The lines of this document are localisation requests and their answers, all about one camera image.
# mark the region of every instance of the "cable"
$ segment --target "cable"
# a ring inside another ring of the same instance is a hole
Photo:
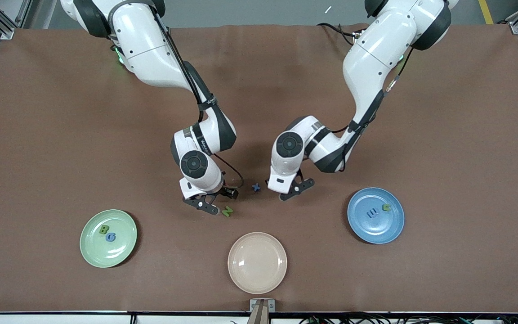
[[[343,33],[343,29],[341,29],[341,24],[339,24],[339,33],[341,33],[341,36],[343,36],[343,39],[349,44],[349,45],[353,45],[353,43],[351,43],[351,41],[349,41],[347,39],[347,36],[345,36],[345,33]]]
[[[217,156],[217,158],[219,160],[221,160],[224,164],[226,164],[226,166],[228,166],[229,168],[231,168],[238,176],[239,176],[239,179],[241,179],[241,184],[237,187],[234,187],[234,186],[225,186],[227,189],[239,189],[241,187],[243,187],[243,184],[245,183],[245,181],[243,180],[243,176],[241,175],[241,173],[239,171],[237,171],[236,168],[234,168],[231,164],[229,164],[229,162],[225,161],[221,156],[218,156],[217,154],[213,154],[214,156]]]
[[[335,27],[335,26],[333,26],[331,24],[327,24],[326,22],[322,22],[321,24],[317,24],[317,26],[329,27],[329,28],[333,29],[334,31],[336,31],[337,33],[342,33],[345,36],[351,36],[351,37],[353,37],[353,33],[360,33],[360,32],[365,30],[365,28],[363,28],[363,29],[359,29],[357,31],[353,31],[353,33],[347,33],[345,31],[343,31],[342,29],[339,29],[339,28],[337,28],[337,27]]]
[[[409,316],[407,318],[399,317],[405,316],[403,314],[399,314],[397,318],[397,322],[395,324],[464,324],[464,323],[473,323],[480,318],[484,318],[484,320],[501,320],[502,324],[518,324],[518,315],[505,315],[505,314],[473,314],[473,318],[465,318],[464,316],[458,317],[460,314],[448,314],[441,316],[429,316],[429,315],[414,315]],[[349,313],[339,313],[337,314],[337,319],[339,320],[339,324],[365,324],[368,322],[369,324],[385,324],[391,323],[390,318],[387,318],[386,315],[382,315],[379,313],[362,313],[362,312],[349,312]],[[308,318],[305,318],[301,321],[304,323],[306,320],[313,320],[311,323],[318,324],[331,324],[332,321],[325,316],[320,316],[319,314],[313,314]]]
[[[131,319],[129,320],[129,324],[136,324],[136,322],[137,322],[137,314],[132,312]]]
[[[195,82],[189,72],[187,72],[187,68],[185,68],[185,64],[183,64],[183,59],[181,58],[181,54],[179,54],[179,50],[177,49],[177,46],[175,46],[175,42],[173,41],[173,38],[171,37],[171,34],[167,33],[167,37],[169,38],[169,44],[171,44],[171,51],[175,54],[175,57],[177,58],[177,62],[179,63],[179,67],[181,68],[181,71],[183,71],[183,75],[187,79],[187,83],[189,83],[189,86],[191,87],[191,91],[193,91],[193,96],[195,96],[195,99],[197,100],[197,104],[201,104],[201,97],[199,96],[199,91],[197,90],[197,86],[195,86]]]
[[[349,125],[343,127],[342,129],[332,130],[331,133],[333,133],[333,134],[341,133],[342,131],[346,130],[347,127],[349,127]]]
[[[405,59],[405,62],[403,62],[403,67],[401,68],[401,71],[399,71],[399,73],[397,73],[398,77],[400,77],[401,73],[403,73],[403,70],[405,70],[405,66],[407,66],[407,61],[409,61],[409,57],[411,57],[411,53],[413,53],[414,49],[415,49],[414,47],[411,47],[411,50],[409,51],[409,54],[407,54],[407,58]]]

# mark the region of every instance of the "blue plate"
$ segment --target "blue plate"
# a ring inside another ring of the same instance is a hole
[[[405,225],[401,203],[381,188],[365,188],[355,193],[347,207],[347,219],[355,234],[373,244],[391,242]]]

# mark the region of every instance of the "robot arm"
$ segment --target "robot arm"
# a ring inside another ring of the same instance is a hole
[[[354,145],[373,121],[385,96],[387,73],[410,46],[425,50],[438,43],[451,24],[449,3],[444,0],[366,0],[365,8],[376,20],[354,43],[343,61],[343,76],[357,107],[347,130],[335,136],[313,116],[293,121],[275,141],[271,153],[268,187],[281,200],[314,185],[298,183],[303,157],[321,172],[345,168]]]
[[[183,201],[218,213],[211,204],[216,195],[235,199],[237,191],[224,186],[223,173],[210,156],[230,149],[237,134],[201,76],[181,59],[160,19],[165,12],[163,0],[62,0],[62,6],[90,34],[111,39],[121,63],[142,82],[193,92],[200,118],[175,133],[171,154],[183,174],[179,181]],[[210,202],[205,200],[208,195],[212,197]]]

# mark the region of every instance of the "brown table mat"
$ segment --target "brown table mat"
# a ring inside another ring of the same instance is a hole
[[[18,30],[0,45],[0,311],[246,309],[254,296],[226,263],[254,231],[288,254],[265,295],[279,311],[518,311],[518,36],[507,26],[452,26],[415,51],[346,172],[305,163],[317,184],[287,202],[251,185],[296,117],[331,129],[351,119],[349,46],[322,27],[173,35],[237,128],[221,155],[246,185],[217,201],[232,217],[181,201],[169,142],[196,120],[188,91],[142,84],[84,31]],[[403,233],[382,246],[347,223],[350,197],[370,186],[405,208]],[[97,269],[80,232],[110,208],[134,215],[140,242],[126,263]]]

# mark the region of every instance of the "beige plate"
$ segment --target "beige plate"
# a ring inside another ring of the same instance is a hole
[[[256,295],[277,288],[287,271],[287,255],[273,236],[254,232],[233,244],[228,258],[231,279],[242,291]]]

